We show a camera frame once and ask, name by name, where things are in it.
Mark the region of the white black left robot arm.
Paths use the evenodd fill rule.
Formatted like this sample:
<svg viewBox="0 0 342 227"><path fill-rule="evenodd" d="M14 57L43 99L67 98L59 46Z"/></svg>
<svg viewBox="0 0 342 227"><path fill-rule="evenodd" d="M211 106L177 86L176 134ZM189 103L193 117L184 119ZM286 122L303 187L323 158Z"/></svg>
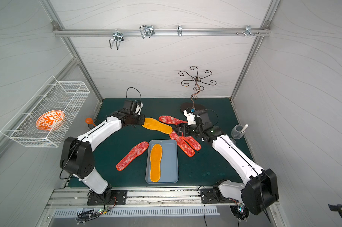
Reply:
<svg viewBox="0 0 342 227"><path fill-rule="evenodd" d="M91 192L101 196L110 195L111 185L96 170L93 152L104 140L123 127L144 124L142 107L141 100L126 100L122 109L106 116L98 126L76 138L66 138L60 168L83 182Z"/></svg>

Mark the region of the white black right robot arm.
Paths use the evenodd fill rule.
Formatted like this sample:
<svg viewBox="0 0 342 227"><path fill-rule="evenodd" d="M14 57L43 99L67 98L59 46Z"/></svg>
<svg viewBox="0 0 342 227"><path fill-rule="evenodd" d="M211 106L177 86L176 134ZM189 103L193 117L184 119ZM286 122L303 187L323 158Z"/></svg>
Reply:
<svg viewBox="0 0 342 227"><path fill-rule="evenodd" d="M243 181L222 181L217 190L223 197L239 200L254 215L260 214L279 200L275 172L271 169L264 170L246 156L220 127L213 125L206 109L184 110L184 115L187 122L175 126L177 135L198 137L210 144Z"/></svg>

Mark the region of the blue plastic storage tray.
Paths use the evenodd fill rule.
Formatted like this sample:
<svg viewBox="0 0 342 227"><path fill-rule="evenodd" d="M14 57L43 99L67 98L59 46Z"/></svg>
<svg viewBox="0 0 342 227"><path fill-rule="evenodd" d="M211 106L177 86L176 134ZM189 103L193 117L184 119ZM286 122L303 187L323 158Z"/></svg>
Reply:
<svg viewBox="0 0 342 227"><path fill-rule="evenodd" d="M160 180L153 182L151 176L151 153L155 145L162 147L162 157L160 159ZM145 181L147 184L171 184L176 183L179 179L178 171L178 152L175 140L152 140L149 142L147 153L147 165L145 173Z"/></svg>

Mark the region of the yellow insole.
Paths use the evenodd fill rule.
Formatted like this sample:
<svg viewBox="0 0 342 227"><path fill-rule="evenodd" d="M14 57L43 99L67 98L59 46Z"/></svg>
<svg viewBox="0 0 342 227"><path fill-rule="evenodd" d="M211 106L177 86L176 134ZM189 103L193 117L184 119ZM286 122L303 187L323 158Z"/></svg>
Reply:
<svg viewBox="0 0 342 227"><path fill-rule="evenodd" d="M161 178L162 146L155 144L150 153L150 180L158 182Z"/></svg>
<svg viewBox="0 0 342 227"><path fill-rule="evenodd" d="M142 126L149 130L160 131L164 134L171 134L173 132L171 126L161 123L154 118L145 118L145 122Z"/></svg>

